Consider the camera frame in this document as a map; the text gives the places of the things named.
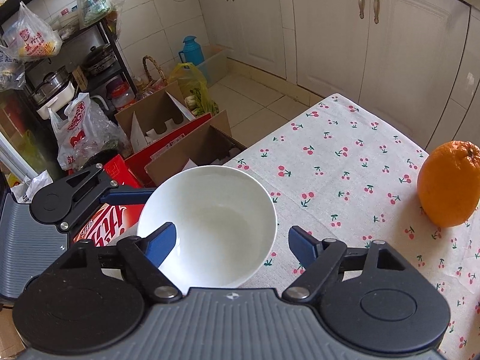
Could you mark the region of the white bowl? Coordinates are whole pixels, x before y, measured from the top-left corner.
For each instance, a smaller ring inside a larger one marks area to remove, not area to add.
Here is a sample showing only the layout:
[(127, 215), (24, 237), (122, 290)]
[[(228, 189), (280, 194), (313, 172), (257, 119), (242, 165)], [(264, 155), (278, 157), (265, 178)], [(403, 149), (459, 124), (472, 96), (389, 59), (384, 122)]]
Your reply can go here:
[(277, 235), (266, 189), (227, 166), (198, 166), (160, 185), (143, 206), (137, 235), (166, 222), (176, 244), (159, 270), (183, 293), (193, 287), (237, 288), (263, 266)]

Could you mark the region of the white kitchen cabinets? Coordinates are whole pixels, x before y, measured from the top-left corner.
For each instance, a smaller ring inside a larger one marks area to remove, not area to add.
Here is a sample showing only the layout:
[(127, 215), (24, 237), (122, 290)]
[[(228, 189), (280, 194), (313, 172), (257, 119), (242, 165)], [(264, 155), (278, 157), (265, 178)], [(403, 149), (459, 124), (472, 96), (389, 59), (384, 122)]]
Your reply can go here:
[(479, 0), (199, 0), (231, 59), (339, 93), (416, 144), (479, 141)]

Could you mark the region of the white plastic bag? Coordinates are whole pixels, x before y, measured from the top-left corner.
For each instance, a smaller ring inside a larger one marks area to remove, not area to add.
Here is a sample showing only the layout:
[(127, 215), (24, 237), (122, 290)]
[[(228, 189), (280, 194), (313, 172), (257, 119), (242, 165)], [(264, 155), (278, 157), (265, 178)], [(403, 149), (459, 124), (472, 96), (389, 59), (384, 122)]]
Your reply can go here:
[(133, 152), (123, 129), (107, 118), (88, 93), (67, 105), (62, 120), (49, 109), (49, 120), (58, 144), (57, 161), (64, 171), (77, 171), (103, 150), (117, 150), (124, 157)]

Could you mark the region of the cherry print tablecloth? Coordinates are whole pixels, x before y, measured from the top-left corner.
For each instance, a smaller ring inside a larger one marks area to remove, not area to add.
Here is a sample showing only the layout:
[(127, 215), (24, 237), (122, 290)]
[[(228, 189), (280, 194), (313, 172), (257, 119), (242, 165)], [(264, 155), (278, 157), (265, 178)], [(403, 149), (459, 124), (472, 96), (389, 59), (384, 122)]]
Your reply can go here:
[(416, 196), (425, 150), (339, 94), (242, 144), (229, 165), (256, 178), (277, 212), (277, 238), (251, 287), (282, 291), (304, 272), (288, 247), (294, 225), (350, 247), (380, 239), (447, 299), (451, 316), (441, 353), (479, 356), (479, 215), (455, 228), (429, 221)]

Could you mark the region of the open cardboard box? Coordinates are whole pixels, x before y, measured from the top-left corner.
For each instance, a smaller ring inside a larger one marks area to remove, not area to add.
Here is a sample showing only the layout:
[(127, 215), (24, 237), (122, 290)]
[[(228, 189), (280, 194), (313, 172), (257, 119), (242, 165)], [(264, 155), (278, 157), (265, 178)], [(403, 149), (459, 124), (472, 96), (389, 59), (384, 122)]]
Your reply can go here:
[(189, 160), (208, 165), (229, 156), (233, 148), (245, 149), (231, 137), (226, 111), (193, 116), (176, 82), (123, 109), (115, 118), (133, 147), (125, 163), (146, 187), (162, 184)]

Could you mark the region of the wicker basket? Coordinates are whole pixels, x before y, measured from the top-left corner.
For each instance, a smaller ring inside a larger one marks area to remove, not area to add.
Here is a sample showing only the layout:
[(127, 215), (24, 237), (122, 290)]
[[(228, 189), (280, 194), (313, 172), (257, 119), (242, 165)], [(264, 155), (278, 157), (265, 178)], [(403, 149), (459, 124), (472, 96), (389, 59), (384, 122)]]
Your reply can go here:
[(142, 66), (147, 79), (145, 90), (156, 92), (168, 85), (168, 79), (164, 74), (164, 70), (153, 57), (145, 55), (142, 58)]

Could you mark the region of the bumpy orange tangerine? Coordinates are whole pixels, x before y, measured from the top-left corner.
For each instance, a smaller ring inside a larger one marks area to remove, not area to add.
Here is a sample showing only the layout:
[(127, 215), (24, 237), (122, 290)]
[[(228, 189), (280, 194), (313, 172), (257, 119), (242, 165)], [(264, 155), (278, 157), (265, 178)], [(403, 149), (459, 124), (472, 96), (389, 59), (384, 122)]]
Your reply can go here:
[(421, 166), (417, 196), (437, 227), (467, 221), (479, 204), (479, 147), (470, 141), (449, 141), (434, 149)]

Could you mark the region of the black metal shelf rack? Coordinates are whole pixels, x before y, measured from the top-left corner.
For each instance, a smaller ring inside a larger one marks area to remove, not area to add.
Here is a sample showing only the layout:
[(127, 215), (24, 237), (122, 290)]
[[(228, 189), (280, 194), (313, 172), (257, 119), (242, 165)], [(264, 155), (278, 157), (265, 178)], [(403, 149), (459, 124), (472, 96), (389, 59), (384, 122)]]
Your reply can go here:
[[(13, 13), (14, 5), (18, 8), (20, 1), (23, 0), (7, 2), (6, 8), (1, 7), (1, 19), (6, 18), (2, 16), (4, 13)], [(37, 113), (40, 106), (32, 97), (33, 90), (40, 85), (47, 73), (53, 74), (63, 67), (68, 73), (68, 82), (72, 83), (74, 89), (77, 89), (77, 83), (72, 72), (78, 67), (81, 68), (88, 82), (86, 89), (91, 96), (100, 96), (100, 91), (106, 90), (107, 83), (113, 82), (117, 77), (132, 84), (131, 75), (127, 72), (117, 46), (112, 46), (114, 63), (104, 71), (92, 75), (84, 69), (84, 61), (93, 46), (100, 47), (107, 43), (113, 45), (114, 40), (112, 31), (107, 29), (107, 19), (101, 19), (98, 23), (72, 34), (63, 43), (58, 55), (27, 62), (24, 89), (1, 93), (1, 134), (35, 173), (47, 170), (53, 179), (65, 175), (57, 161), (59, 150), (50, 121), (42, 119)]]

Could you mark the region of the yellow plastic bag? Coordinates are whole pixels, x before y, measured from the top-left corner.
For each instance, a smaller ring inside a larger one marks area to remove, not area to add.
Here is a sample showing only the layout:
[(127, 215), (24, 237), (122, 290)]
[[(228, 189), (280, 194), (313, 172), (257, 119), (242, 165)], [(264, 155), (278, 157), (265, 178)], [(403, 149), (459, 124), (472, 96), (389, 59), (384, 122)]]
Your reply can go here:
[(208, 92), (208, 83), (202, 72), (193, 63), (178, 63), (168, 77), (168, 82), (176, 81), (185, 101), (185, 106), (198, 117), (219, 113), (219, 107)]

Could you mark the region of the teal thermos jug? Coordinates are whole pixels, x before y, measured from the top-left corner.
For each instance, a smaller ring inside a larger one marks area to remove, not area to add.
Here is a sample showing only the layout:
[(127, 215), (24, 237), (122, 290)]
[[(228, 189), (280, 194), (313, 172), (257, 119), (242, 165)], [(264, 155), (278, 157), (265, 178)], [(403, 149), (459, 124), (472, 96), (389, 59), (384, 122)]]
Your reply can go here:
[(197, 43), (196, 36), (187, 36), (183, 40), (183, 48), (178, 52), (182, 63), (193, 63), (198, 66), (205, 61), (202, 47)]

